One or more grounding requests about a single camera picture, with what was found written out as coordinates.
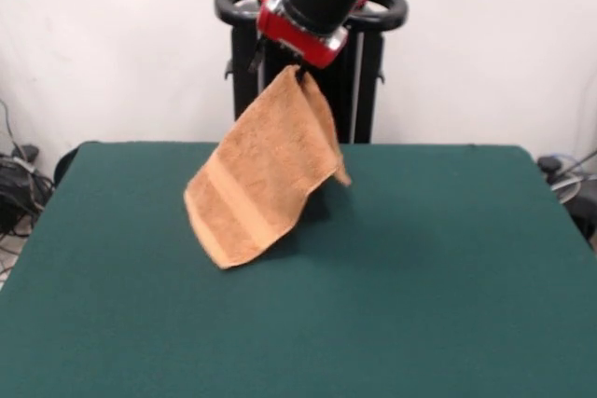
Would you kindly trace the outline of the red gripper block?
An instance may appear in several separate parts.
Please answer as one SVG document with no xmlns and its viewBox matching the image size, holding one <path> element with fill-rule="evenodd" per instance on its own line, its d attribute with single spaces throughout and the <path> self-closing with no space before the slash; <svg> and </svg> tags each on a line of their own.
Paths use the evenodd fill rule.
<svg viewBox="0 0 597 398">
<path fill-rule="evenodd" d="M 285 14 L 283 0 L 265 0 L 257 16 L 257 29 L 261 35 L 249 63 L 249 72 L 256 73 L 262 63 L 266 38 L 297 54 L 302 62 L 297 64 L 295 79 L 303 82 L 308 64 L 318 69 L 327 68 L 340 54 L 348 40 L 348 31 L 338 27 L 330 35 L 316 35 L 301 28 Z"/>
</svg>

